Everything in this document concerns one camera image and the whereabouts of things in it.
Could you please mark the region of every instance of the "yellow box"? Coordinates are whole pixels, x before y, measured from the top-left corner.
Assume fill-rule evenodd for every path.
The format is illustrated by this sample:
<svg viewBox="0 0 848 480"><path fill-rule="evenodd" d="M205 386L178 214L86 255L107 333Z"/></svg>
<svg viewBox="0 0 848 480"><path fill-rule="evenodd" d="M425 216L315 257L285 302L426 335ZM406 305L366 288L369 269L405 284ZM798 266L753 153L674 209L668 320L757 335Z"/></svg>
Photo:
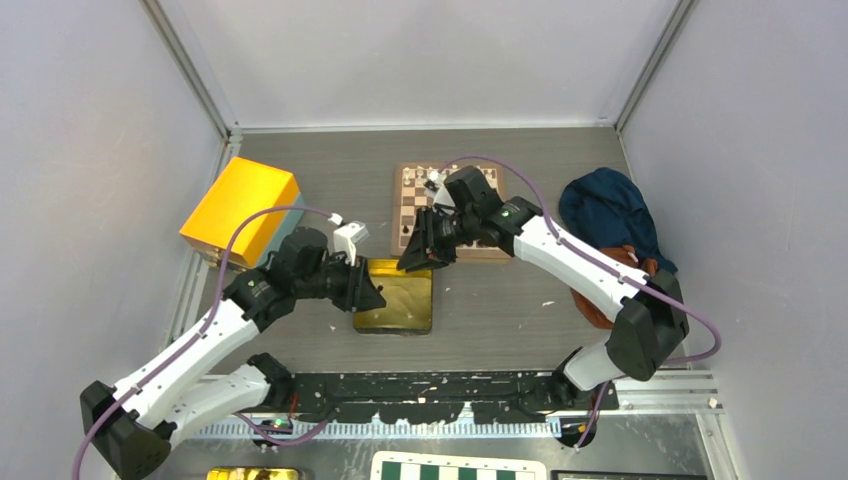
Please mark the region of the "yellow box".
<svg viewBox="0 0 848 480"><path fill-rule="evenodd" d="M188 217L180 235L207 261L219 264L230 237L247 217L266 208L298 204L303 204L303 196L291 172L233 157ZM294 230L302 214L292 210L252 221L233 245L230 263L255 267L267 253L272 238ZM280 231L281 224L287 231Z"/></svg>

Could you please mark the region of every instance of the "gold base plate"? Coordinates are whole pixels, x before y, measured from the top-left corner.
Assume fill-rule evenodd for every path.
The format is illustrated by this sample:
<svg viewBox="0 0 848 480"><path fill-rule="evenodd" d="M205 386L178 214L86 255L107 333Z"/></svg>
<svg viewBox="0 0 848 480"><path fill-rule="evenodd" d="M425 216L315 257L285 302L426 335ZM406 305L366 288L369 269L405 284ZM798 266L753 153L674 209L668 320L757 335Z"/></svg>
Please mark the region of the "gold base plate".
<svg viewBox="0 0 848 480"><path fill-rule="evenodd" d="M301 480L303 475L292 468L216 468L206 480Z"/></svg>
<svg viewBox="0 0 848 480"><path fill-rule="evenodd" d="M427 335L433 327L433 272L406 273L396 258L368 260L371 281L386 299L386 307L353 315L362 334Z"/></svg>

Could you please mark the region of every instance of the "white wall panel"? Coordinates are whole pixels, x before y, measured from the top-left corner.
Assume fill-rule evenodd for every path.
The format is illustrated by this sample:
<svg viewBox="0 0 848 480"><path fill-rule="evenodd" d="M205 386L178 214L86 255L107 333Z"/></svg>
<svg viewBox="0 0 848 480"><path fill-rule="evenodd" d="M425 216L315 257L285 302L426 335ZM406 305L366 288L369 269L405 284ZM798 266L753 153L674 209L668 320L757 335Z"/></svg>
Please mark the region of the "white wall panel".
<svg viewBox="0 0 848 480"><path fill-rule="evenodd" d="M82 389L165 340L221 139L140 2L0 13L0 478L69 478Z"/></svg>
<svg viewBox="0 0 848 480"><path fill-rule="evenodd" d="M750 478L844 478L848 4L700 2L625 129ZM694 349L709 346L693 327Z"/></svg>
<svg viewBox="0 0 848 480"><path fill-rule="evenodd" d="M242 127L611 125L675 5L164 3Z"/></svg>

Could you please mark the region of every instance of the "green and white chessboard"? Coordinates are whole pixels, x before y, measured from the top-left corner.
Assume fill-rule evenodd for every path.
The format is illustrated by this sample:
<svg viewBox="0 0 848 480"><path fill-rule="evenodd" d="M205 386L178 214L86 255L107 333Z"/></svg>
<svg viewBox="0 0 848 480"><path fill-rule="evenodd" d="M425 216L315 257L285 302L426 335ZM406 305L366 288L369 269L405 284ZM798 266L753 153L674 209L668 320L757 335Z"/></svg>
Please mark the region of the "green and white chessboard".
<svg viewBox="0 0 848 480"><path fill-rule="evenodd" d="M546 480L541 462L377 452L371 480Z"/></svg>

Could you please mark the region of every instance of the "wooden chessboard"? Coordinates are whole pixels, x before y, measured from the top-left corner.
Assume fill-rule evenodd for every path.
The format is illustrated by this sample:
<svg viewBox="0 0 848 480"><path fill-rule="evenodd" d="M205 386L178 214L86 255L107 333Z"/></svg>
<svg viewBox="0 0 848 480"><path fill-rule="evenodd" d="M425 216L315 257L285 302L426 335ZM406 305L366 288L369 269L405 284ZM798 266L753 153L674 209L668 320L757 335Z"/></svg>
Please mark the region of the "wooden chessboard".
<svg viewBox="0 0 848 480"><path fill-rule="evenodd" d="M432 206L433 197L427 195L424 182L430 172L438 170L441 163L420 162L400 163L394 173L394 209L392 214L392 248L394 256L400 256L415 225L415 211L419 207ZM464 165L452 165L445 170L445 175L459 170ZM504 171L500 165L479 163L475 164L486 176L489 185L494 188L501 198L505 197ZM458 260L508 260L510 257L497 247L482 247L474 242L471 246L460 246L456 249Z"/></svg>

